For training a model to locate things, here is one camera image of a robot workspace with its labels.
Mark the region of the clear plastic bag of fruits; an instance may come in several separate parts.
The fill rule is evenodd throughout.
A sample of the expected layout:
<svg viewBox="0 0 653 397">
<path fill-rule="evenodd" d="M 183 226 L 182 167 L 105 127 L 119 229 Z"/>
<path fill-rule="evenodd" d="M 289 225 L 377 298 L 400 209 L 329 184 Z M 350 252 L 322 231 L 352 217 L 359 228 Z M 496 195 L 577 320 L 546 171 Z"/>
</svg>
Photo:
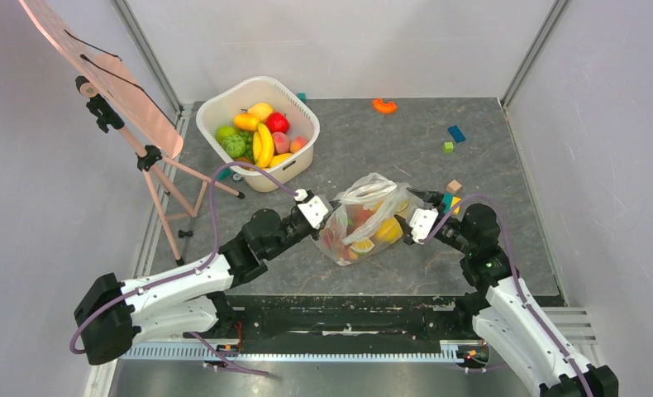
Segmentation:
<svg viewBox="0 0 653 397">
<path fill-rule="evenodd" d="M 335 197 L 337 207 L 319 232 L 316 246 L 337 265 L 353 265 L 403 237 L 396 217 L 409 218 L 421 202 L 408 189 L 379 173 L 356 180 Z"/>
</svg>

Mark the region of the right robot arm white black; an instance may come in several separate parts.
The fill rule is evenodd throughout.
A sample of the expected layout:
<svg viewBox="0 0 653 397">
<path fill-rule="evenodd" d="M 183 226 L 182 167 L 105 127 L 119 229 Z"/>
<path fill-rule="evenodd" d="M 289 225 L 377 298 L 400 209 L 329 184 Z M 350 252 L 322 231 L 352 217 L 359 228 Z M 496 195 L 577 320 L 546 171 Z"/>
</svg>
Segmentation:
<svg viewBox="0 0 653 397">
<path fill-rule="evenodd" d="M 437 240 L 463 254 L 460 266 L 474 292 L 455 301 L 453 324 L 461 336 L 486 341 L 533 396 L 619 394 L 612 369 L 574 347 L 532 296 L 491 198 L 471 194 L 446 204 L 442 193 L 409 191 L 424 206 L 397 219 L 404 242 Z"/>
</svg>

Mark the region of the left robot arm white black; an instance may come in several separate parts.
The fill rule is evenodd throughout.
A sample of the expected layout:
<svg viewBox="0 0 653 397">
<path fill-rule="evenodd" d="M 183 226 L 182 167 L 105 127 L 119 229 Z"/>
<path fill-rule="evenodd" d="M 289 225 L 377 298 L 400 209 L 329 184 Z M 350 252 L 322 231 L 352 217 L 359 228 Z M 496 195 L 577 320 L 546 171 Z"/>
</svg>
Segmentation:
<svg viewBox="0 0 653 397">
<path fill-rule="evenodd" d="M 267 261 L 303 239 L 316 239 L 329 214 L 316 204 L 297 204 L 285 217 L 261 209 L 235 237 L 198 261 L 136 279 L 99 276 L 74 310 L 78 328 L 70 351 L 97 366 L 137 343 L 173 333 L 229 335 L 236 315 L 223 301 L 226 291 L 263 275 Z"/>
</svg>

